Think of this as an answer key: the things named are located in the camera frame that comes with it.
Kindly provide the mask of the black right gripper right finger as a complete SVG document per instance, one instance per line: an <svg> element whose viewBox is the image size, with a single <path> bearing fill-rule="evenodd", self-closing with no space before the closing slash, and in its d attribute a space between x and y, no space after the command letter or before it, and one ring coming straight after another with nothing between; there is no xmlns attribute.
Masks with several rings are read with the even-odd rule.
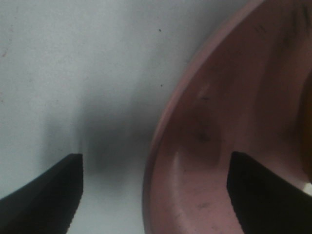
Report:
<svg viewBox="0 0 312 234"><path fill-rule="evenodd" d="M241 152L232 152L227 191L245 234L310 234L312 198Z"/></svg>

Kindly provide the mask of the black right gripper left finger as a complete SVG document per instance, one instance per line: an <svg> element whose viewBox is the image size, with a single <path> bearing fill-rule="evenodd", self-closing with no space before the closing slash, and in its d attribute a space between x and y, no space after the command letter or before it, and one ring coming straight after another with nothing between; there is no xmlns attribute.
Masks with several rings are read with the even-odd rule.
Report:
<svg viewBox="0 0 312 234"><path fill-rule="evenodd" d="M69 154L0 200L2 234L65 234L83 193L82 154Z"/></svg>

